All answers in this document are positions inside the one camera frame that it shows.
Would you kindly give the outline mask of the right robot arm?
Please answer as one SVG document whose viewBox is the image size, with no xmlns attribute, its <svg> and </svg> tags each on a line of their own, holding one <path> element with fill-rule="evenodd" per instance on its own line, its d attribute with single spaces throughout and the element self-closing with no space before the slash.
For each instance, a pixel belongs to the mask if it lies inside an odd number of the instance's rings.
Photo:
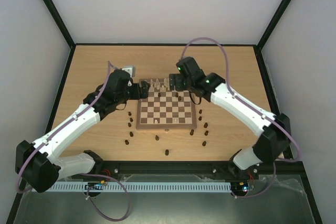
<svg viewBox="0 0 336 224">
<path fill-rule="evenodd" d="M 257 164 L 272 164 L 287 149 L 290 122 L 286 115 L 275 115 L 241 97 L 226 79 L 213 72 L 206 75 L 193 57 L 179 60 L 176 67 L 178 73 L 170 75 L 173 89 L 188 91 L 225 109 L 257 136 L 253 146 L 237 151 L 230 158 L 227 169 L 232 176 L 242 177 Z"/>
</svg>

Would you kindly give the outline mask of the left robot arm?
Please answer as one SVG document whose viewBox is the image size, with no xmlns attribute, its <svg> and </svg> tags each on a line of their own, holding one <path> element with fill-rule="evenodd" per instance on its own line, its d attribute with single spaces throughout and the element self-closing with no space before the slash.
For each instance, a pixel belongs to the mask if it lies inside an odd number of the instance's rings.
<svg viewBox="0 0 336 224">
<path fill-rule="evenodd" d="M 135 83 L 123 69 L 109 72 L 105 82 L 88 94 L 66 120 L 32 143 L 24 140 L 17 145 L 15 169 L 19 178 L 43 193 L 60 179 L 93 171 L 98 155 L 83 152 L 61 158 L 61 153 L 82 133 L 116 111 L 117 106 L 147 98 L 149 88 L 148 82 Z"/>
</svg>

